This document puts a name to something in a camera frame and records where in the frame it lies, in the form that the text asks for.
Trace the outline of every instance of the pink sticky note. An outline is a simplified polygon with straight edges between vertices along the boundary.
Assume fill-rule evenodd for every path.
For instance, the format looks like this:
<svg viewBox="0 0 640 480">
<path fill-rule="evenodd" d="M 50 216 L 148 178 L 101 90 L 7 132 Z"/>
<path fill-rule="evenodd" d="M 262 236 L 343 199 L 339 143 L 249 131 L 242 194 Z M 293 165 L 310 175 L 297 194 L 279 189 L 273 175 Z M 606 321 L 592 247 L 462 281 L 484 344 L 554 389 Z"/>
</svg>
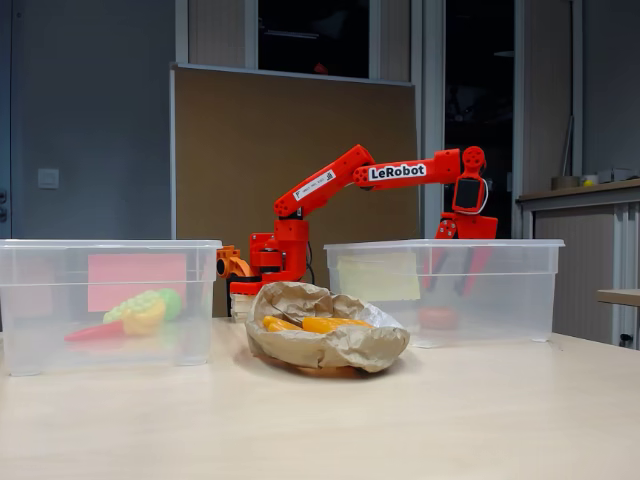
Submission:
<svg viewBox="0 0 640 480">
<path fill-rule="evenodd" d="M 106 312 L 146 290 L 161 288 L 173 288 L 185 301 L 187 260 L 184 254 L 89 255 L 88 269 L 90 312 Z"/>
</svg>

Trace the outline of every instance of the cable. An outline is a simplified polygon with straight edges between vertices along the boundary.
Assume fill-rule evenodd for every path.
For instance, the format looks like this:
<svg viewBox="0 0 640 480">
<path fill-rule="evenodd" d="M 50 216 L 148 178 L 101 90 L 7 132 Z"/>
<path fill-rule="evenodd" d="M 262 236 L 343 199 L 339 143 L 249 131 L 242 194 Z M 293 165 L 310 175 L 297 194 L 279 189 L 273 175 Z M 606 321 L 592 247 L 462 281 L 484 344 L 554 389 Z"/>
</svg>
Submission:
<svg viewBox="0 0 640 480">
<path fill-rule="evenodd" d="M 489 200 L 489 184 L 484 178 L 482 179 L 482 181 L 484 182 L 484 202 L 482 202 L 482 206 L 480 207 L 480 209 L 477 212 L 458 212 L 458 213 L 462 213 L 463 215 L 480 215 L 480 212 L 484 210 L 484 207 L 487 204 L 487 200 Z"/>
<path fill-rule="evenodd" d="M 313 262 L 313 250 L 311 250 L 311 242 L 307 242 L 307 270 L 311 274 L 311 284 L 316 284 L 316 275 L 313 273 L 313 267 L 311 263 Z"/>
</svg>

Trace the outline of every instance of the yellow sticky note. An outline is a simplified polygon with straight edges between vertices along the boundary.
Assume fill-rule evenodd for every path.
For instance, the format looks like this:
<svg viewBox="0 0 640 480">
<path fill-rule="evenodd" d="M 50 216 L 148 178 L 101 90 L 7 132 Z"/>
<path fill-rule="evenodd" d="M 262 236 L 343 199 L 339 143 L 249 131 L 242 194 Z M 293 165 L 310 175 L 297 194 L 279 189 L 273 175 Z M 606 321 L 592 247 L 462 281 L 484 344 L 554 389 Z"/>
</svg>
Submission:
<svg viewBox="0 0 640 480">
<path fill-rule="evenodd" d="M 340 291 L 369 302 L 419 300 L 413 252 L 338 257 Z"/>
</svg>

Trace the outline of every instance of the plastic toy vegetable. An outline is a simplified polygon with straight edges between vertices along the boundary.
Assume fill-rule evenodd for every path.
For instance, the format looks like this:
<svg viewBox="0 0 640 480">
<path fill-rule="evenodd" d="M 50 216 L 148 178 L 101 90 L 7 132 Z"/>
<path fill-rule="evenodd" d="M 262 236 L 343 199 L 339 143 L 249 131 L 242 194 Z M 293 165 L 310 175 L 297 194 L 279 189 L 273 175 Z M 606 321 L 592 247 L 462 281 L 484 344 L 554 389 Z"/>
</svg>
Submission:
<svg viewBox="0 0 640 480">
<path fill-rule="evenodd" d="M 180 294 L 173 289 L 149 290 L 122 302 L 105 313 L 104 325 L 85 328 L 67 335 L 67 342 L 101 340 L 123 336 L 153 335 L 164 322 L 182 310 Z"/>
<path fill-rule="evenodd" d="M 341 325 L 359 325 L 361 327 L 372 328 L 367 322 L 351 320 L 349 318 L 305 317 L 302 320 L 302 328 L 307 332 L 314 333 L 333 332 Z"/>
<path fill-rule="evenodd" d="M 269 323 L 267 330 L 269 330 L 270 332 L 282 332 L 283 330 L 302 330 L 302 329 L 292 323 L 286 322 L 284 320 L 278 320 L 276 322 Z"/>
<path fill-rule="evenodd" d="M 351 320 L 349 318 L 325 318 L 325 317 L 305 317 L 302 320 L 302 329 L 286 320 L 267 315 L 262 319 L 262 324 L 270 332 L 280 332 L 282 330 L 304 330 L 312 333 L 329 333 L 341 325 L 359 325 L 361 327 L 372 328 L 367 322 L 362 320 Z"/>
</svg>

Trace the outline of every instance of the label sticker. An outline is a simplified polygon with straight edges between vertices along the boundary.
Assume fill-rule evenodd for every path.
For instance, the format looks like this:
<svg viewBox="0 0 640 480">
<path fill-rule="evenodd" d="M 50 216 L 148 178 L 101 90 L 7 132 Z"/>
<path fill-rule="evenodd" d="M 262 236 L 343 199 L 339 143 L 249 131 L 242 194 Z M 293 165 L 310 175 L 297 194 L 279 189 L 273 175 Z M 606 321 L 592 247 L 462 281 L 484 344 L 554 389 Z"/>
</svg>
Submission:
<svg viewBox="0 0 640 480">
<path fill-rule="evenodd" d="M 393 180 L 394 178 L 410 178 L 410 177 L 424 177 L 427 175 L 427 170 L 424 165 L 409 165 L 402 164 L 396 166 L 386 167 L 371 167 L 369 169 L 369 181 L 372 180 Z"/>
<path fill-rule="evenodd" d="M 336 174 L 333 173 L 333 170 L 329 170 L 328 172 L 323 173 L 319 177 L 314 178 L 309 183 L 307 183 L 304 187 L 299 190 L 293 192 L 293 196 L 296 200 L 300 200 L 301 198 L 306 197 L 314 190 L 317 190 L 322 185 L 329 183 L 331 180 L 336 178 Z"/>
</svg>

